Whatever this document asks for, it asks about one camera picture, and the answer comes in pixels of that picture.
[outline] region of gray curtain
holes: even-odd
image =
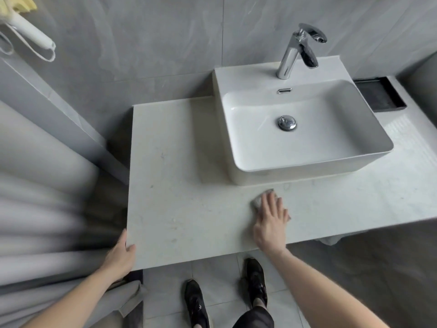
[[[0,101],[0,327],[24,324],[98,268],[126,208],[126,185]],[[139,288],[108,291],[87,326],[117,309],[105,299],[121,307]]]

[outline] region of shoe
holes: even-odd
[[[255,298],[259,298],[267,307],[267,290],[265,287],[264,270],[254,258],[246,259],[246,278],[250,304],[254,306]]]
[[[184,298],[190,315],[191,326],[201,325],[202,328],[210,328],[202,291],[193,279],[187,281],[185,285]]]

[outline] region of soap dish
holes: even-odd
[[[375,113],[407,107],[387,77],[356,79],[353,82]]]

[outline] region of faucet handle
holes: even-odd
[[[313,38],[317,42],[321,42],[324,44],[328,41],[325,33],[323,33],[322,30],[318,29],[317,27],[305,23],[299,23],[299,28],[308,33],[311,38]]]

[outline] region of yellow object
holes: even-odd
[[[18,13],[28,13],[30,10],[36,10],[36,4],[33,0],[8,0],[12,9]],[[5,0],[0,0],[1,16],[8,16],[9,10]]]

